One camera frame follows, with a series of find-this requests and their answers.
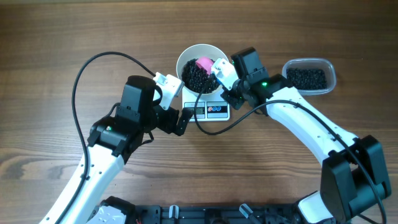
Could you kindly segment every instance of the plastic container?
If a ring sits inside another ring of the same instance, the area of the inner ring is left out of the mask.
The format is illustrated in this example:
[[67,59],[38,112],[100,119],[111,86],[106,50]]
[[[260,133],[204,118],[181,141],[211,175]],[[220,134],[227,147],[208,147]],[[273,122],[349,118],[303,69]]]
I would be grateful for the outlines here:
[[[216,61],[219,58],[223,58],[223,59],[229,61],[227,56],[224,54],[224,52],[222,52],[217,47],[209,45],[209,44],[196,44],[196,45],[193,45],[193,46],[185,49],[181,53],[180,57],[178,58],[177,66],[175,67],[175,71],[177,72],[178,78],[182,80],[183,68],[184,68],[184,65],[188,61],[195,59],[195,58],[200,58],[200,57],[208,57],[214,61]],[[199,95],[199,93],[194,92],[185,86],[184,86],[184,89],[186,89],[190,93],[193,93],[195,96]],[[211,93],[207,93],[207,94],[203,94],[203,95],[211,95],[218,91],[221,91],[222,89],[223,89],[223,87],[220,85],[217,89],[213,90]]]
[[298,90],[303,96],[321,95],[332,91],[336,86],[336,73],[333,65],[326,59],[323,58],[298,58],[288,61],[283,69],[282,76],[287,78],[288,68],[301,68],[301,69],[312,69],[319,68],[325,72],[326,77],[326,89],[322,90]]

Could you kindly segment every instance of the wood grain surface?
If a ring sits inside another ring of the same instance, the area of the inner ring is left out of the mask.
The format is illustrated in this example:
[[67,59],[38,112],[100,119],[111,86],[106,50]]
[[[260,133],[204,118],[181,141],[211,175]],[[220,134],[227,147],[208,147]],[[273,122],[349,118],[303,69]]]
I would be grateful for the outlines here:
[[[227,55],[253,46],[270,74],[293,58],[332,62],[337,86],[305,97],[336,124],[384,146],[398,223],[398,2],[168,1],[0,6],[0,223],[37,223],[51,208],[82,156],[71,91],[94,54],[120,51],[152,71],[175,75],[178,56],[206,43]],[[130,75],[121,57],[95,60],[78,86],[84,136],[120,101]],[[181,108],[175,100],[173,107]],[[231,121],[206,123],[219,130]],[[251,115],[207,136],[194,124],[177,137],[154,131],[112,181],[110,195],[146,205],[291,203],[320,187],[320,165],[281,124]],[[380,220],[372,208],[366,212]]]

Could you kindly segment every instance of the wire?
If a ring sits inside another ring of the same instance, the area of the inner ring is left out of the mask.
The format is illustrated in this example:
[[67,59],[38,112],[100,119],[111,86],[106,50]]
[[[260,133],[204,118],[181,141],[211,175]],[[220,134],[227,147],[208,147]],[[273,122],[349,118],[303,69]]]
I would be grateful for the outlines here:
[[[99,58],[101,56],[104,55],[119,55],[119,56],[123,56],[125,58],[128,58],[130,60],[132,60],[133,62],[136,62],[141,68],[143,68],[145,71],[147,71],[150,75],[152,75],[153,77],[155,77],[156,75],[151,72],[147,67],[145,67],[143,64],[141,64],[138,60],[136,60],[135,58],[126,55],[124,53],[120,53],[120,52],[103,52],[100,53],[98,55],[93,56],[92,58],[88,59],[87,62],[81,67],[80,71],[78,72],[77,76],[76,76],[76,80],[75,80],[75,84],[73,84],[73,89],[72,89],[72,113],[73,113],[73,119],[75,120],[75,124],[76,124],[76,128],[77,128],[77,132],[79,134],[80,137],[80,141],[81,141],[81,145],[83,146],[83,153],[85,155],[85,164],[84,164],[84,171],[83,174],[81,175],[81,180],[80,183],[75,191],[75,193],[73,194],[72,198],[70,199],[68,205],[65,207],[65,209],[63,210],[63,212],[61,213],[61,215],[58,217],[57,221],[55,222],[56,224],[60,223],[62,221],[62,219],[64,218],[64,216],[67,214],[67,212],[69,211],[69,208],[72,206],[72,204],[74,203],[74,201],[76,200],[81,188],[83,187],[83,184],[86,180],[86,176],[88,173],[88,158],[89,158],[89,152],[87,150],[87,146],[86,146],[86,142],[85,139],[83,137],[83,133],[81,132],[81,128],[79,125],[79,120],[77,119],[77,114],[76,114],[76,104],[75,104],[75,98],[76,98],[76,89],[77,89],[77,83],[79,82],[80,76],[83,73],[84,69],[87,67],[87,65],[92,62],[93,60],[95,60],[96,58]],[[117,107],[117,103],[115,105],[113,105],[111,112],[109,112],[109,116],[110,114],[112,114],[113,109]]]
[[263,113],[260,113],[260,112],[258,112],[258,111],[255,111],[254,113],[255,113],[255,114],[258,114],[258,115],[264,115]]
[[154,135],[152,134],[152,132],[149,131],[148,134],[149,134],[150,140],[146,140],[146,141],[142,142],[141,146],[145,145],[145,144],[149,144],[149,143],[151,143],[151,142],[153,142],[155,140]]
[[103,116],[101,119],[105,119],[105,118],[110,117],[111,114],[113,113],[113,110],[114,110],[117,106],[120,106],[120,103],[115,103],[115,104],[112,106],[111,111],[110,111],[107,115]]
[[157,106],[157,105],[159,105],[160,102],[161,102],[162,99],[163,99],[163,92],[162,92],[161,87],[158,86],[158,85],[155,85],[155,90],[158,92],[158,94],[159,94],[160,97],[159,97],[159,99],[154,100],[154,101],[152,102],[152,106]]
[[[288,103],[291,105],[294,105],[296,108],[300,108],[302,110],[304,110],[305,112],[307,112],[309,115],[311,115],[313,118],[315,118],[343,147],[344,149],[346,149],[347,153],[354,159],[355,163],[357,163],[358,167],[361,169],[362,173],[364,174],[366,181],[368,182],[368,184],[370,185],[370,187],[372,188],[374,197],[376,199],[377,204],[379,205],[379,209],[380,209],[380,213],[381,213],[381,218],[382,218],[382,224],[386,224],[387,223],[387,215],[386,215],[386,211],[384,209],[383,203],[381,202],[381,198],[376,190],[376,186],[374,185],[374,182],[372,181],[371,177],[369,176],[369,173],[366,171],[365,167],[362,165],[362,162],[355,156],[355,154],[353,152],[351,152],[351,150],[349,149],[348,145],[340,138],[340,135],[336,134],[334,132],[334,130],[332,130],[322,119],[320,119],[314,112],[312,112],[311,110],[309,110],[308,108],[302,106],[299,103],[294,103],[292,101],[289,100],[272,100],[272,101],[268,101],[266,103],[263,103],[255,108],[253,108],[251,111],[247,112],[245,115],[243,115],[242,117],[240,117],[237,121],[235,121],[233,124],[229,125],[228,127],[222,129],[221,131],[217,131],[214,133],[208,132],[206,130],[204,130],[197,119],[197,114],[196,114],[196,110],[197,110],[197,105],[199,102],[199,98],[201,97],[202,93],[204,92],[204,90],[206,89],[206,86],[202,89],[202,91],[199,93],[197,100],[195,102],[195,107],[193,109],[193,115],[195,118],[195,123],[197,124],[198,128],[204,132],[205,134],[208,135],[217,135],[217,134],[221,134],[224,133],[226,131],[228,131],[229,129],[235,127],[237,124],[239,124],[244,118],[247,118],[250,114],[252,114],[253,112],[255,112],[257,109],[263,107],[263,106],[267,106],[267,105],[271,105],[274,103]],[[358,215],[359,217],[363,218],[364,220],[370,222],[370,223],[376,223],[375,221],[371,220],[368,217],[365,217],[364,215]]]

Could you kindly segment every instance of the digital kitchen scale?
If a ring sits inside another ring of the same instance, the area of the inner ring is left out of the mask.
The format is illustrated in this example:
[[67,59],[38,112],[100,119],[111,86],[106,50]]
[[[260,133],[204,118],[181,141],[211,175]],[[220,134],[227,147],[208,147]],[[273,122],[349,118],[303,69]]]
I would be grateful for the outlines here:
[[[198,121],[227,121],[230,117],[229,105],[220,96],[223,90],[216,93],[202,95],[197,106]],[[192,111],[195,107],[197,96],[194,95],[187,87],[182,89],[182,107],[190,108]]]

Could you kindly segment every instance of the pink object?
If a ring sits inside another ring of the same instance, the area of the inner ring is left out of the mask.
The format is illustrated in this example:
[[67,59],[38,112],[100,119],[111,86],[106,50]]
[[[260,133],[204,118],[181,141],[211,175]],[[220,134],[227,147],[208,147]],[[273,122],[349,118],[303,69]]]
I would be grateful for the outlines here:
[[207,75],[211,74],[211,66],[213,66],[213,64],[214,62],[208,57],[201,57],[197,60],[198,67],[206,70]]

